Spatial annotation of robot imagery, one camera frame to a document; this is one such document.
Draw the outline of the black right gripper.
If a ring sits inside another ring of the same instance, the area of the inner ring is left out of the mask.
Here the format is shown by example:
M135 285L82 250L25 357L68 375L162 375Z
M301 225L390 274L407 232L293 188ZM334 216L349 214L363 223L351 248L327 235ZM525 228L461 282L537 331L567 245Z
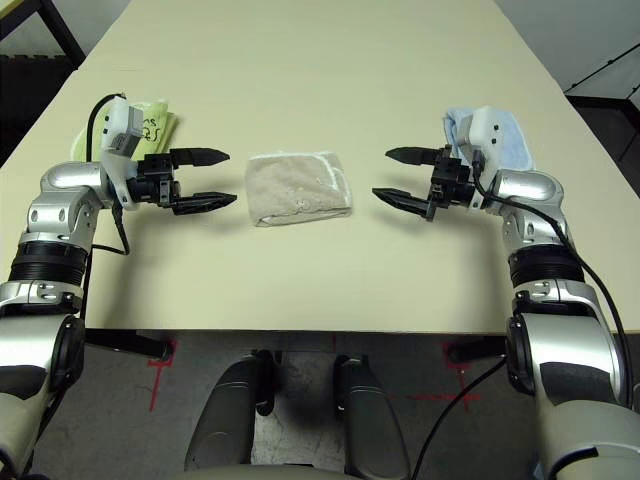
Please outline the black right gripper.
M469 207L475 192L470 180L471 168L452 155L452 146L440 149L425 147L397 147L385 156L407 165L431 165L433 172L427 200L394 188L373 188L372 193L393 208L432 221L438 209L450 206Z

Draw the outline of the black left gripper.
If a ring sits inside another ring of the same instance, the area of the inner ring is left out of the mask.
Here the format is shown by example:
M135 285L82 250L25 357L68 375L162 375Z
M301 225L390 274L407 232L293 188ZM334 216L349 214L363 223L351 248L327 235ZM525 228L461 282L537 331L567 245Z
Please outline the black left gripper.
M137 163L136 174L127 180L132 199L137 203L152 203L171 207L173 213L192 215L224 208L237 200L234 194L221 192L195 193L179 197L179 183L174 171L182 165L212 166L227 161L230 155L212 148L175 148L169 153L147 154Z

